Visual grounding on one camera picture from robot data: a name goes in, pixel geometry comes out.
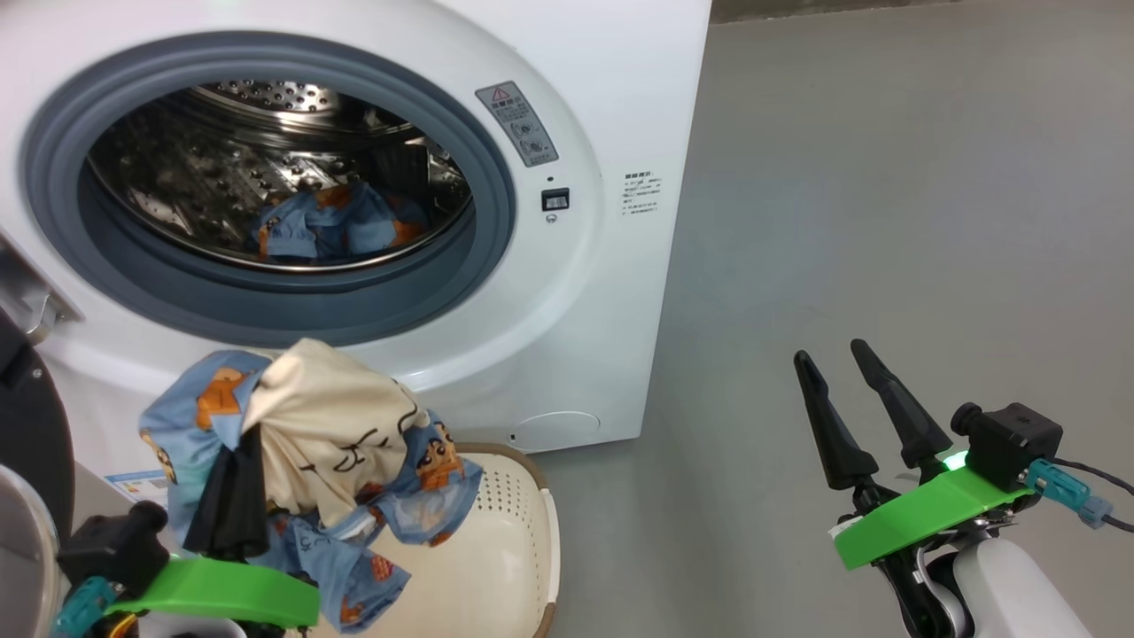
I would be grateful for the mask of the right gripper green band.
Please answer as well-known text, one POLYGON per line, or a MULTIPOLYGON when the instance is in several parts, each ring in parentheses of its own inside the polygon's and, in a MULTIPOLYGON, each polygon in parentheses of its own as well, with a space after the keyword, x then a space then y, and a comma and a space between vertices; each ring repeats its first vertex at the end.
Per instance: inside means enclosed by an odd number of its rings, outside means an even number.
POLYGON ((904 494, 872 485, 879 465, 850 436, 815 361, 797 351, 793 364, 827 487, 856 488, 861 504, 858 513, 829 531, 835 553, 847 570, 871 565, 883 576, 911 637, 972 637, 975 622, 959 587, 936 581, 928 553, 953 542, 984 541, 997 526, 1013 524, 1036 494, 1004 492, 964 463, 943 463, 938 456, 951 448, 951 437, 866 340, 853 339, 850 352, 868 388, 882 400, 902 444, 902 461, 909 469, 943 473, 904 494))

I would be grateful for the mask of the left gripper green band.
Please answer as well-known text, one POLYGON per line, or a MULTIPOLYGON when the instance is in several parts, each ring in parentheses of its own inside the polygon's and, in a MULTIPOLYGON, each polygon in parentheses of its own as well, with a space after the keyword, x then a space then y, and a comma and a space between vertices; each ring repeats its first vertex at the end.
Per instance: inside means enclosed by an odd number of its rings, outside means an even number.
MULTIPOLYGON (((244 561, 266 553, 266 488, 260 429, 221 446, 183 548, 244 561)), ((316 586, 263 565, 171 558, 149 588, 105 610, 122 637, 284 637, 320 620, 316 586)))

